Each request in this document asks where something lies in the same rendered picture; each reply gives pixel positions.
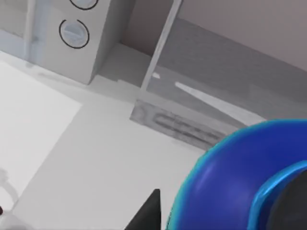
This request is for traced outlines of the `pale microwave oven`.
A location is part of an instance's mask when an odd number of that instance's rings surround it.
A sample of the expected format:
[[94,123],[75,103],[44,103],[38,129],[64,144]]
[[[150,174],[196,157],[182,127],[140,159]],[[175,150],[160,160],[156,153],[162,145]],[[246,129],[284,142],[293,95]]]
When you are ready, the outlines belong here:
[[117,0],[0,0],[0,51],[89,84]]

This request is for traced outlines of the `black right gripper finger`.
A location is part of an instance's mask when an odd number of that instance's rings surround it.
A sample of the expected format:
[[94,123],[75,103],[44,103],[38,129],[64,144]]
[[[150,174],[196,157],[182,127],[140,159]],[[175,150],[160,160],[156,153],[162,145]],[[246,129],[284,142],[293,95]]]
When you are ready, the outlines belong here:
[[161,230],[160,189],[153,190],[125,230]]

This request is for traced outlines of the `round microwave knob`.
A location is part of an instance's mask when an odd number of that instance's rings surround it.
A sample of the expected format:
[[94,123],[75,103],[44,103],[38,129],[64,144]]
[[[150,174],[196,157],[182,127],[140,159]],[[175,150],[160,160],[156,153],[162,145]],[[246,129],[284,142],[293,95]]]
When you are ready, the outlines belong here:
[[74,7],[84,11],[94,8],[98,3],[98,0],[69,0],[69,1]]
[[59,36],[65,45],[73,49],[84,48],[90,40],[89,30],[80,20],[63,20],[59,24]]

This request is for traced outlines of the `grey cabinet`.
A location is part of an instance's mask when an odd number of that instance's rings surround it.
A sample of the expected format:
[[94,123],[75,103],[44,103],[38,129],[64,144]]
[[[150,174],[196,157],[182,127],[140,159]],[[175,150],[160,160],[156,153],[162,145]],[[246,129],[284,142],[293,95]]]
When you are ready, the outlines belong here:
[[206,150],[307,119],[307,0],[171,0],[131,120]]

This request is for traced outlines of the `blue bowl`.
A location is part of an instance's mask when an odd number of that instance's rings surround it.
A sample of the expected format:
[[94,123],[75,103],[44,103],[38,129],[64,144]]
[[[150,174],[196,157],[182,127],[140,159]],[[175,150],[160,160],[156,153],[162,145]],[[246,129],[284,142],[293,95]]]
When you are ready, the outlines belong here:
[[210,148],[166,230],[307,230],[307,119],[261,122]]

